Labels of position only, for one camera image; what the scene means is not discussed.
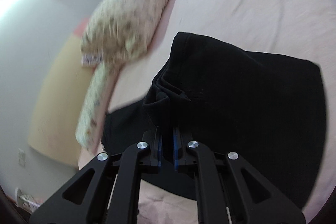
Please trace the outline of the pink bed sheet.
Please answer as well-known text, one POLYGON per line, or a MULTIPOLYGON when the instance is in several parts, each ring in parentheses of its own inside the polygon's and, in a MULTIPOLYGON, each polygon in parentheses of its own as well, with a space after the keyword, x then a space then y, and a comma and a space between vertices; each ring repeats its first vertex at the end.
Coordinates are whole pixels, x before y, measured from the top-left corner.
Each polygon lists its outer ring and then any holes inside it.
POLYGON ((335 187, 335 0, 169 0, 148 53, 112 78, 109 111, 148 91, 179 31, 319 64, 326 89, 327 138, 318 179, 303 208, 311 221, 335 187))

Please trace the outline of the black pants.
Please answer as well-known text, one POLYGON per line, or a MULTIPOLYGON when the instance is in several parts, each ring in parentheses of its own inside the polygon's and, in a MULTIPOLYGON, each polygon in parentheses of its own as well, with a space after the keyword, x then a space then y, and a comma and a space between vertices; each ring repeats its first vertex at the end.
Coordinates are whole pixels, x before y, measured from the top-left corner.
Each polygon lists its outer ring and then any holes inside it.
POLYGON ((212 151, 235 151, 297 207, 309 199, 326 136, 319 66, 251 52, 220 40, 178 33, 146 96, 106 116, 102 145, 115 155, 163 130, 163 169, 143 179, 194 200, 193 179, 175 172, 173 130, 212 151))

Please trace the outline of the beige floor mat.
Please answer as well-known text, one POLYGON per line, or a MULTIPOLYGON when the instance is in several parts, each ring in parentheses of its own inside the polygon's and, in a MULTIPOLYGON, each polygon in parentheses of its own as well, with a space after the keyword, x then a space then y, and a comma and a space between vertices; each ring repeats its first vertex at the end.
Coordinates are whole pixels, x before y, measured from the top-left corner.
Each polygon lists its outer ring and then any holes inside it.
POLYGON ((65 165, 77 166, 81 145, 75 132, 93 69, 81 65, 81 39, 71 35, 45 78, 35 105, 28 144, 65 165))

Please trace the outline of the floral pillow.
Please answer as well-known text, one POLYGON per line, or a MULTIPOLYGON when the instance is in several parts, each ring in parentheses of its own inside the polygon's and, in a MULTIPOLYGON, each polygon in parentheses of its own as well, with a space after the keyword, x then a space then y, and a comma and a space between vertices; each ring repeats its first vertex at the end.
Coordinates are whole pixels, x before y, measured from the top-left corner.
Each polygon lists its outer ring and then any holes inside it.
POLYGON ((95 149, 109 84, 123 65, 147 53, 168 0, 102 0, 81 38, 81 64, 94 68, 79 116, 76 139, 95 149))

